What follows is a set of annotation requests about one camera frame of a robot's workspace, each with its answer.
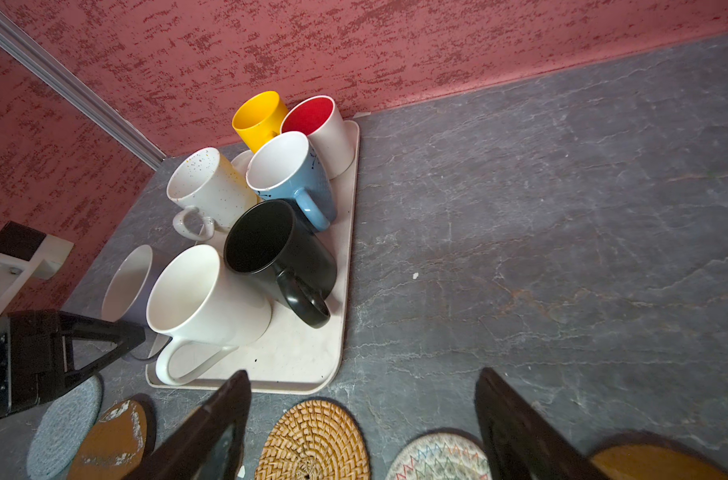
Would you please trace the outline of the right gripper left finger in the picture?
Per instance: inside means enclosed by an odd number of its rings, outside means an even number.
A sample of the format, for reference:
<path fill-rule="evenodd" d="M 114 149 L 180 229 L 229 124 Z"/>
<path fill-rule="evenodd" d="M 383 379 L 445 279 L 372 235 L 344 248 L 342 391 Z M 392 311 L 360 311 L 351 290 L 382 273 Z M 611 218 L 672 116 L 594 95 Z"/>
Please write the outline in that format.
<path fill-rule="evenodd" d="M 128 479 L 236 479 L 252 400 L 244 370 L 198 406 Z"/>

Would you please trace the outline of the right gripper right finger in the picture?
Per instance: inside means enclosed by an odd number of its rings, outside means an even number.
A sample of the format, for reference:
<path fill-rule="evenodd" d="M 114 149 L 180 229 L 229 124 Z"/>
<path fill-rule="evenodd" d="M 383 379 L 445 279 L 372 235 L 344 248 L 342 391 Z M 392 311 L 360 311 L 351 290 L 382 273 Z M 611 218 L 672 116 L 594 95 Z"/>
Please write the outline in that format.
<path fill-rule="evenodd" d="M 604 479 L 490 367 L 475 387 L 475 411 L 494 479 Z"/>

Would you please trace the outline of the lavender mug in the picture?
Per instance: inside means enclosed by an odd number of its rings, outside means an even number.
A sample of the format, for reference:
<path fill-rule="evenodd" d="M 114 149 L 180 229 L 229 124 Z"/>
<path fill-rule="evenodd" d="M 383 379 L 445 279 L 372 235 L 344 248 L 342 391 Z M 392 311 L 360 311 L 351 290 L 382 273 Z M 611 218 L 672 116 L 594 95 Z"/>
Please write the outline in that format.
<path fill-rule="evenodd" d="M 101 319 L 128 321 L 151 331 L 147 320 L 149 296 L 172 259 L 171 255 L 148 244 L 133 250 L 111 280 L 103 300 Z"/>

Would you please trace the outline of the brown glossy coaster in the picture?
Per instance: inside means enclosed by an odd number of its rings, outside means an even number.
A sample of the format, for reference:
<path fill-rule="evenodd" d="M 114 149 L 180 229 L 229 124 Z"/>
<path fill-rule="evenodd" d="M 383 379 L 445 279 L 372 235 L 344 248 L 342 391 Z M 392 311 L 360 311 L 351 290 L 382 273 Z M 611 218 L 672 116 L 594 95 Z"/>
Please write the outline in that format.
<path fill-rule="evenodd" d="M 123 479 L 143 460 L 149 446 L 148 417 L 137 400 L 112 406 L 85 437 L 68 479 Z"/>

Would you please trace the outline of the white braided coaster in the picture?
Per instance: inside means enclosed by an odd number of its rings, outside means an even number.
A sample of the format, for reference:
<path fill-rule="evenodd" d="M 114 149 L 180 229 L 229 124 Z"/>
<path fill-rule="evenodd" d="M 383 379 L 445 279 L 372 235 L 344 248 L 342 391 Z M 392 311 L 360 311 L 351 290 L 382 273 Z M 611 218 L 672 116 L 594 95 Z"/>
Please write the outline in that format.
<path fill-rule="evenodd" d="M 386 479 L 492 479 L 487 456 L 475 442 L 454 433 L 432 433 L 408 443 Z"/>

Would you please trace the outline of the grey round coaster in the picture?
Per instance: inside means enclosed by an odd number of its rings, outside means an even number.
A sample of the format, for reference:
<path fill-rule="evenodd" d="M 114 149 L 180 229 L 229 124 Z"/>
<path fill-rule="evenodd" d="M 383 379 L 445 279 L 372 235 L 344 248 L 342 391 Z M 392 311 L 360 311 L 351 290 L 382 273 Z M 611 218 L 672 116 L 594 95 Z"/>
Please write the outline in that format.
<path fill-rule="evenodd" d="M 53 479 L 72 462 L 97 420 L 102 398 L 103 384 L 93 376 L 50 405 L 29 449 L 30 479 Z"/>

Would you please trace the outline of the brown wooden coaster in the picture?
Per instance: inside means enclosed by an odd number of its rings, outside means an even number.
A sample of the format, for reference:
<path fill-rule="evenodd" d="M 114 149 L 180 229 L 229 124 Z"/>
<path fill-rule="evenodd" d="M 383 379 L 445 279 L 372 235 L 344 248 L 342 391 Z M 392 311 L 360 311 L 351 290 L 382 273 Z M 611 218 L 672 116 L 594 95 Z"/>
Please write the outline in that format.
<path fill-rule="evenodd" d="M 591 461 L 610 479 L 728 480 L 728 473 L 711 463 L 649 444 L 613 446 L 594 454 Z"/>

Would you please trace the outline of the white mug front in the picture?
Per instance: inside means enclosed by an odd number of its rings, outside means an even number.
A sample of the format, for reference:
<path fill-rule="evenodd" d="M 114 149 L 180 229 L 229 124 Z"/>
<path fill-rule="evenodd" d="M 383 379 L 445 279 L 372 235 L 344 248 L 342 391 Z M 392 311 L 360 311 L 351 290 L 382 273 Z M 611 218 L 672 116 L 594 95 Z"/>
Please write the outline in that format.
<path fill-rule="evenodd" d="M 267 295 L 230 271 L 215 247 L 200 244 L 175 257 L 155 283 L 147 303 L 148 324 L 170 342 L 156 361 L 166 385 L 183 386 L 238 348 L 260 339 L 273 316 Z M 192 343 L 217 351 L 183 375 L 170 371 L 175 354 Z"/>

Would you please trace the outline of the woven rattan coaster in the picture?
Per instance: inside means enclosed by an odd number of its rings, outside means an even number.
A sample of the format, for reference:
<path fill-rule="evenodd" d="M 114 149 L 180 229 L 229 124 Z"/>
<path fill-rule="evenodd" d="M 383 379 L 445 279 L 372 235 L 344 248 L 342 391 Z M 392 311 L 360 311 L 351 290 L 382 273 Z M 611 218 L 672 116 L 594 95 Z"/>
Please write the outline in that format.
<path fill-rule="evenodd" d="M 289 409 L 273 427 L 257 479 L 370 479 L 370 458 L 354 417 L 327 399 Z"/>

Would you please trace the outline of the black mug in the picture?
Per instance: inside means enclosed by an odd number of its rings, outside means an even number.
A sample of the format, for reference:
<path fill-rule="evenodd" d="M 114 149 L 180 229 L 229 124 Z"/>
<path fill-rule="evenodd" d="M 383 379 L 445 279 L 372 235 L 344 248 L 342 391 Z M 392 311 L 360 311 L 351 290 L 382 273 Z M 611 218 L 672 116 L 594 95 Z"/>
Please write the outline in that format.
<path fill-rule="evenodd" d="M 326 300 L 337 280 L 337 265 L 294 202 L 263 201 L 245 212 L 228 233 L 223 257 L 229 270 L 308 326 L 319 329 L 331 319 Z"/>

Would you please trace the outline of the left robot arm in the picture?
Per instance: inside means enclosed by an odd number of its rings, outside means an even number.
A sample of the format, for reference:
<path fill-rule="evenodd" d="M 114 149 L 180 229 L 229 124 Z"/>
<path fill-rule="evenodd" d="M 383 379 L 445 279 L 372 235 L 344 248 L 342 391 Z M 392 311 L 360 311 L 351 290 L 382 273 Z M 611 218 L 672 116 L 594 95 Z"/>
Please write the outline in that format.
<path fill-rule="evenodd" d="M 52 278 L 73 244 L 13 221 L 0 230 L 0 419 L 53 401 L 140 346 L 143 327 L 58 310 L 9 312 L 32 278 Z"/>

